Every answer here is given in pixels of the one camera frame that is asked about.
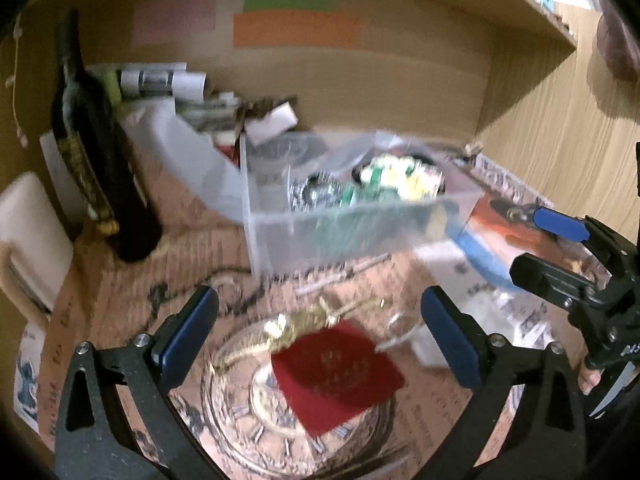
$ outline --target orange paper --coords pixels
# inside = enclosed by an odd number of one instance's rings
[[[362,48],[362,20],[340,12],[255,10],[234,16],[234,46]]]

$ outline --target paper roll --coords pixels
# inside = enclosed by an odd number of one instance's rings
[[[201,103],[206,81],[205,72],[126,69],[120,74],[120,89],[125,99],[174,97],[178,101]]]

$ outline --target red felt pad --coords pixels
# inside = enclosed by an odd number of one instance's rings
[[[404,377],[358,327],[341,322],[271,356],[280,390],[311,436],[319,436],[404,386]]]

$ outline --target bottle neck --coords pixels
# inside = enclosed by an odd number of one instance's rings
[[[60,73],[65,81],[74,80],[84,72],[78,33],[78,12],[76,10],[69,11],[58,23],[56,57]]]

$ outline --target metal screw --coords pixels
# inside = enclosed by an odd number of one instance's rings
[[[501,348],[507,344],[507,338],[505,338],[505,336],[503,336],[502,334],[491,334],[489,336],[489,342],[492,346]]]
[[[91,343],[89,343],[88,341],[82,341],[76,347],[76,352],[78,352],[78,355],[86,354],[89,351],[89,348],[91,348]]]
[[[133,340],[133,344],[138,348],[142,348],[143,346],[146,346],[149,343],[150,339],[151,338],[149,337],[149,334],[138,334],[136,338]]]
[[[564,347],[558,341],[553,341],[552,343],[549,344],[549,346],[551,347],[551,351],[554,354],[557,354],[557,355],[564,354]]]
[[[610,326],[607,330],[607,337],[609,338],[609,341],[615,343],[616,339],[618,339],[618,329],[614,326]]]

